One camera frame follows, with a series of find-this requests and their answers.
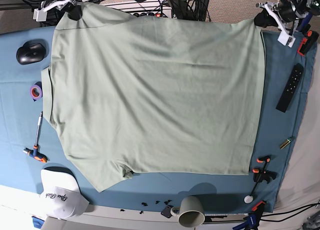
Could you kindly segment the sage green T-shirt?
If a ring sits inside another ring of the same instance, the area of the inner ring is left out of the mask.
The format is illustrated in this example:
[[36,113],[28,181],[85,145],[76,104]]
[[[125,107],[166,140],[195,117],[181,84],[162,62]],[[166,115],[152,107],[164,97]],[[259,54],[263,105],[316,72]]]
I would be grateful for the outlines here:
[[246,175],[265,47],[252,19],[136,17],[93,3],[54,29],[43,116],[102,192],[134,174]]

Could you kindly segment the black orange clamp top right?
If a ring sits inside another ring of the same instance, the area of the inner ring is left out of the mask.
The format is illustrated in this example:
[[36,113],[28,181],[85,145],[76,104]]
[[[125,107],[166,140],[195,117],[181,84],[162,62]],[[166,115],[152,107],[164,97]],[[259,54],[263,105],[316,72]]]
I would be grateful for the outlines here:
[[301,56],[305,56],[311,49],[313,44],[318,40],[319,33],[313,30],[308,30],[300,43],[297,53]]

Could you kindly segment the black computer mouse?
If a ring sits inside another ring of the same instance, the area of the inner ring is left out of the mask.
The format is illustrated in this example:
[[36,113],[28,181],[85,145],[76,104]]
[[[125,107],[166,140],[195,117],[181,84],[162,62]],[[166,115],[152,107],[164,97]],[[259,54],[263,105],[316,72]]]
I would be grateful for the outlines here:
[[40,43],[24,44],[18,48],[16,59],[20,65],[29,65],[41,62],[46,54],[46,48]]

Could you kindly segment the black remote control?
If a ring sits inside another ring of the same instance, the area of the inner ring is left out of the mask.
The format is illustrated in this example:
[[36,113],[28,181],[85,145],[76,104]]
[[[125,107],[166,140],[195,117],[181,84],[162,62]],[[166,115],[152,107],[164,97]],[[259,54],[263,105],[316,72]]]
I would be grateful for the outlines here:
[[284,87],[284,90],[282,92],[282,95],[276,105],[276,109],[278,111],[281,111],[283,113],[287,111],[293,99],[293,96],[295,94],[295,91],[298,89],[298,85],[303,76],[303,73],[304,73],[304,67],[300,63],[297,63],[293,67],[290,73],[290,76],[287,80],[287,83]]

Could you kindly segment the purple tape roll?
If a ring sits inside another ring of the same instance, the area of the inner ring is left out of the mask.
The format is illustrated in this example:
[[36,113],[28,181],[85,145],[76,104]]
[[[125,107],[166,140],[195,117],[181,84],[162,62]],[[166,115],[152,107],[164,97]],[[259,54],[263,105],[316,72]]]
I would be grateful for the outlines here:
[[34,102],[40,100],[43,97],[42,82],[38,81],[33,84],[29,89],[29,94]]

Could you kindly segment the small brass green stick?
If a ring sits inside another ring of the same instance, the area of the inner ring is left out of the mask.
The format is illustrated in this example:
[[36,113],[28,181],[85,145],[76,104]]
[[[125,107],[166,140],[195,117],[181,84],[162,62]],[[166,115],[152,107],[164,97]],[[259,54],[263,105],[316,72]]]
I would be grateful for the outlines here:
[[282,150],[284,148],[286,148],[292,141],[292,138],[289,137],[287,138],[284,142],[281,143],[281,145],[279,146],[279,148]]

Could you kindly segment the blue table cloth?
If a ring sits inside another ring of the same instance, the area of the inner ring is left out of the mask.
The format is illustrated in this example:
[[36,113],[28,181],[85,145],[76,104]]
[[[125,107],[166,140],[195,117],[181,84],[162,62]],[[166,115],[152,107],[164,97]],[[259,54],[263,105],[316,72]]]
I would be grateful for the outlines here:
[[[44,41],[51,45],[53,27],[34,28],[4,34],[0,37],[0,183],[4,186],[41,193],[41,169],[45,164],[23,153],[35,141],[38,117],[43,109],[42,100],[33,101],[30,87],[41,79],[41,70],[49,65],[49,58],[41,62],[20,65],[16,52],[28,40]],[[255,202],[267,201],[266,210],[272,211],[279,199],[294,195],[294,184],[302,179],[294,175],[288,187],[285,182],[294,166],[294,155],[311,152],[311,147],[299,148],[303,134],[317,132],[320,116],[319,97],[312,97],[315,87],[318,53],[313,46],[306,56],[298,54],[298,44],[292,48],[278,43],[278,35],[264,32],[266,72],[259,130],[251,167],[256,158],[271,155],[267,166],[277,173],[269,184],[260,183],[255,190]],[[302,78],[286,112],[276,109],[288,78],[296,64],[304,67]],[[280,149],[281,143],[292,138],[291,143]],[[76,177],[81,193],[93,205],[138,211],[161,211],[165,204],[177,206],[186,196],[200,199],[207,213],[239,214],[248,212],[250,204],[244,197],[254,186],[253,175],[207,175],[192,173],[146,173],[103,191],[97,192],[80,171],[66,159],[56,131],[43,122],[40,150],[48,158],[48,165],[67,168]]]

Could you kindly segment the black orange bar clamp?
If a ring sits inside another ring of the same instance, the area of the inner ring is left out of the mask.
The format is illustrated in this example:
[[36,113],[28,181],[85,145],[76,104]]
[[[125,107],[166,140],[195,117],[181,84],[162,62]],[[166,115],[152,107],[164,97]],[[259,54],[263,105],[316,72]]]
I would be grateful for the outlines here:
[[271,157],[272,157],[271,155],[265,155],[265,156],[258,157],[256,159],[256,162],[263,164],[263,167],[262,168],[255,167],[252,169],[254,186],[250,194],[244,197],[243,201],[245,204],[249,204],[254,200],[254,192],[258,184],[262,183],[263,181],[269,184],[271,180],[275,180],[277,178],[276,172],[267,170],[267,165],[271,161]]

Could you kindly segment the white baseball cap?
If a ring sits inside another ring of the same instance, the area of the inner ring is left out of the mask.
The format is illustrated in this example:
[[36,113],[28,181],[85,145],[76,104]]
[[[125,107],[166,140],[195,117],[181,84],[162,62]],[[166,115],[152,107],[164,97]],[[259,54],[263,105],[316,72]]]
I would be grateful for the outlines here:
[[49,217],[66,220],[82,215],[89,201],[81,194],[76,179],[69,173],[42,169],[41,206]]

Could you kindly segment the blue orange clamp bottom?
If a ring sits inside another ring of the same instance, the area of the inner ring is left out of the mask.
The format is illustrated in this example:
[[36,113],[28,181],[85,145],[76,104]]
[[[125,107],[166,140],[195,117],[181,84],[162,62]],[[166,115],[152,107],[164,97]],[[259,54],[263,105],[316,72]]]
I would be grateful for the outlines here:
[[244,223],[233,227],[233,230],[258,230],[261,217],[265,210],[265,201],[260,201],[252,208],[251,213],[244,218]]

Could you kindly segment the grey green mug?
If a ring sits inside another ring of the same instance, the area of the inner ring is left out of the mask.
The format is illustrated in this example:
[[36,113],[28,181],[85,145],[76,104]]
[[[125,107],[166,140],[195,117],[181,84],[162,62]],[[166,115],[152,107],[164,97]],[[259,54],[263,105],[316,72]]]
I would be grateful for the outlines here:
[[171,208],[170,214],[177,217],[178,223],[185,228],[196,228],[205,222],[203,206],[195,196],[185,197],[180,206]]

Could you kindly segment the small dark square plate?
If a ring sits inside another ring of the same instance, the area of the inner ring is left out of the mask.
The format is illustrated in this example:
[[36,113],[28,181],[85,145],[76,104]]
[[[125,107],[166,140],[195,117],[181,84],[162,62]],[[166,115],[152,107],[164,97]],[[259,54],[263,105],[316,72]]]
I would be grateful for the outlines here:
[[161,212],[160,214],[167,218],[167,219],[170,219],[173,215],[171,214],[171,209],[173,208],[172,205],[167,205]]

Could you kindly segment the black power strip red switch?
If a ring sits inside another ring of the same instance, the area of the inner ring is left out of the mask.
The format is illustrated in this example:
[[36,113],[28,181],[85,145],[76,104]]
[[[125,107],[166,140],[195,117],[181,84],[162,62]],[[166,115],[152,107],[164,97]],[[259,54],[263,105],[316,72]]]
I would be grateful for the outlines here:
[[168,16],[161,12],[134,12],[132,13],[135,17],[143,17],[143,16],[151,16],[151,17],[157,17],[157,18],[167,18]]

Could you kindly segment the orange handled T wrench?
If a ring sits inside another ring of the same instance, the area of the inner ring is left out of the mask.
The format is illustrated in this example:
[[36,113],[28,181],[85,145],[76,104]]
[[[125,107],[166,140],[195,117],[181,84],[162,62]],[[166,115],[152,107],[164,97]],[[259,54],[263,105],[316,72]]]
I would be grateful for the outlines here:
[[40,149],[39,138],[41,133],[42,121],[43,121],[43,112],[41,111],[37,121],[37,129],[36,129],[35,143],[33,145],[33,149],[25,148],[23,152],[27,154],[29,157],[39,162],[47,163],[48,161],[47,157],[44,154],[39,152],[39,149]]

